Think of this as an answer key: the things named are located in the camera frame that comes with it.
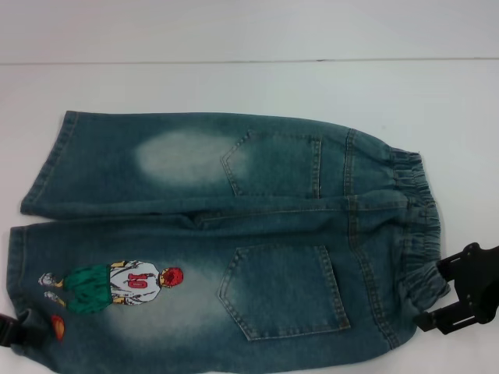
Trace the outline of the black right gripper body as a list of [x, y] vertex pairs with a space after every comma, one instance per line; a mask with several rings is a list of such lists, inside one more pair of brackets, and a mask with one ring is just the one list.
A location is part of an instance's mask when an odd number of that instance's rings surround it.
[[458, 305], [471, 305], [488, 314], [491, 322], [498, 309], [498, 247], [478, 250], [475, 260], [453, 280]]

